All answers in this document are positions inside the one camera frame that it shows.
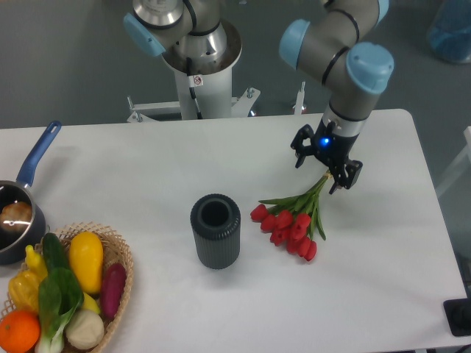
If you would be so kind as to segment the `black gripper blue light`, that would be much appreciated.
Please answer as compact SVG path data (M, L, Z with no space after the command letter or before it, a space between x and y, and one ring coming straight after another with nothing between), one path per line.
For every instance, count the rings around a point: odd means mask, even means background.
M338 189L349 190L357 182L363 168L361 161L350 159L350 151L358 135L337 135L334 132L335 127L333 122L325 124L320 121L314 132L312 127L306 124L297 131L290 145L297 158L295 168L299 168L305 158L310 156L315 156L329 168L334 179L329 190L330 195Z

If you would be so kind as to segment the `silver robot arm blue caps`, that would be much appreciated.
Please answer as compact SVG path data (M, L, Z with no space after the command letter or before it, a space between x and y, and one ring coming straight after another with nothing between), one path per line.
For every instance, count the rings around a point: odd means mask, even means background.
M362 163L349 153L394 70L392 55L364 41L389 9L387 1L325 1L325 18L292 22L279 55L328 88L331 97L318 127L304 126L291 147L298 163L313 156L333 175L333 189L351 188ZM151 57L162 57L175 75L185 120L229 118L232 68L241 38L217 1L134 1L124 16L126 33Z

